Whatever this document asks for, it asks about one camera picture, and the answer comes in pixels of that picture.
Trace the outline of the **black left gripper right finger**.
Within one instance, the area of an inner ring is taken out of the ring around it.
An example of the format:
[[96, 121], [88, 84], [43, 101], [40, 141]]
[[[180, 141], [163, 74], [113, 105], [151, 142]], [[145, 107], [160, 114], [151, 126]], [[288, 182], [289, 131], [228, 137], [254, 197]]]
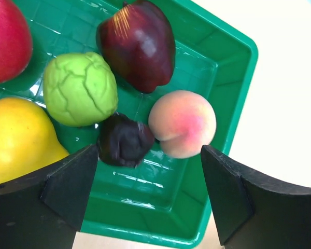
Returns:
[[311, 188], [239, 163], [209, 145], [201, 162], [225, 248], [311, 248]]

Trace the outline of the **dark purple mangosteen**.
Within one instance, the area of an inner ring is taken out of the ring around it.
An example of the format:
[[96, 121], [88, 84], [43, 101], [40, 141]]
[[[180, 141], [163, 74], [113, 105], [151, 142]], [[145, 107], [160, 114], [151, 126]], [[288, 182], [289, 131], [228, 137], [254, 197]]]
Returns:
[[146, 124], [116, 112], [102, 122], [97, 138], [98, 157], [108, 165], [136, 168], [154, 142]]

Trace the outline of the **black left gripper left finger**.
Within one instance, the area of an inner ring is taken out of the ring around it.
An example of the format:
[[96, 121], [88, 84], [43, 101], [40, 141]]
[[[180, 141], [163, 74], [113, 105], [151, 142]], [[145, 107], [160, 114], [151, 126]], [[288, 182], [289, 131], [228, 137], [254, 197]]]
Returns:
[[0, 184], [0, 248], [72, 248], [98, 162], [95, 145]]

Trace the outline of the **light green wrinkled fruit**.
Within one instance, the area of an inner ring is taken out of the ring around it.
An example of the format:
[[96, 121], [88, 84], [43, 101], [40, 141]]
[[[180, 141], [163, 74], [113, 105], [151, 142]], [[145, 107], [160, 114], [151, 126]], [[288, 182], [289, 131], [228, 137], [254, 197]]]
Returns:
[[50, 116], [70, 127], [101, 122], [118, 108], [115, 76], [96, 52], [65, 53], [44, 70], [44, 103]]

